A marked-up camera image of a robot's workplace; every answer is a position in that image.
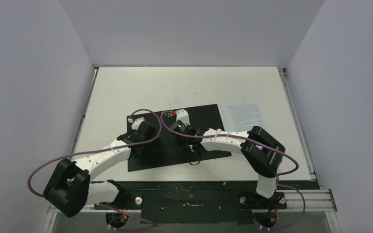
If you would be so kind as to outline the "cream and black file folder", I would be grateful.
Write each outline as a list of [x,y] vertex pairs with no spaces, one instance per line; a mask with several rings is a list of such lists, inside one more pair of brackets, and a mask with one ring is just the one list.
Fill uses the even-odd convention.
[[[187,107],[185,110],[189,115],[193,129],[224,130],[220,111],[216,104]],[[143,147],[142,153],[136,153],[128,159],[129,172],[184,163],[197,165],[202,160],[232,156],[230,152],[191,149],[179,136],[170,133],[166,128],[162,128],[158,139],[143,145]]]

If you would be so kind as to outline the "printed white paper sheet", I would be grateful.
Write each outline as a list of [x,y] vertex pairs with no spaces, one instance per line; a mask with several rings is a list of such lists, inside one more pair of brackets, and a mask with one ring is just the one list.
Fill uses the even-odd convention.
[[249,131],[253,126],[269,130],[259,100],[238,100],[217,104],[224,130],[228,132]]

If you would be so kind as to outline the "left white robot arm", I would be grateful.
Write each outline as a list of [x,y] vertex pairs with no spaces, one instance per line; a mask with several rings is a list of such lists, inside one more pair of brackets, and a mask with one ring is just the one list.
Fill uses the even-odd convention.
[[157,133],[155,126],[140,118],[130,131],[118,136],[101,152],[74,161],[61,160],[44,189],[43,198],[67,217],[99,203],[121,208],[125,204],[124,188],[113,180],[97,183],[93,180],[114,165],[143,153],[146,143]]

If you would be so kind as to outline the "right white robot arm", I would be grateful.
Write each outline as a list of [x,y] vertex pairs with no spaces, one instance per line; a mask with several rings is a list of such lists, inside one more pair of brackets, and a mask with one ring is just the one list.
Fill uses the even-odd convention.
[[285,147],[260,126],[249,131],[225,132],[221,129],[194,129],[178,120],[170,127],[181,143],[196,151],[226,151],[244,155],[258,174],[255,202],[261,208],[274,203],[278,183],[278,168]]

